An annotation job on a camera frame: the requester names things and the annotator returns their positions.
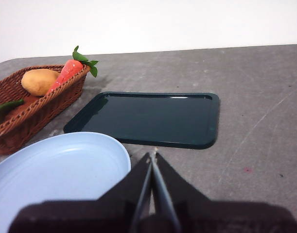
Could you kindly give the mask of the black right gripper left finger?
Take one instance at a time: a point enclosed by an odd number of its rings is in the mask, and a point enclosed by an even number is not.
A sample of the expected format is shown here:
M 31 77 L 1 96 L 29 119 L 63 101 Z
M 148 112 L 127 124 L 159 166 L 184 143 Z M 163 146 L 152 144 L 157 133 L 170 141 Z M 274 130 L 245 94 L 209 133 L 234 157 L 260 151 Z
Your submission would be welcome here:
M 97 200 L 53 200 L 22 208 L 10 233 L 126 233 L 146 210 L 150 155 Z

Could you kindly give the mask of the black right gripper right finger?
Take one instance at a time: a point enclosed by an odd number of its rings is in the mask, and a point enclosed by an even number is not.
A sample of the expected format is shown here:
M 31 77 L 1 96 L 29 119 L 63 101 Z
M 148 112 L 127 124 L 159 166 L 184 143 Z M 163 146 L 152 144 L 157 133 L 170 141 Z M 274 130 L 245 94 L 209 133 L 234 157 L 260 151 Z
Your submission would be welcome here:
M 297 221 L 286 208 L 265 202 L 211 200 L 183 179 L 159 153 L 155 163 L 184 233 L 297 232 Z

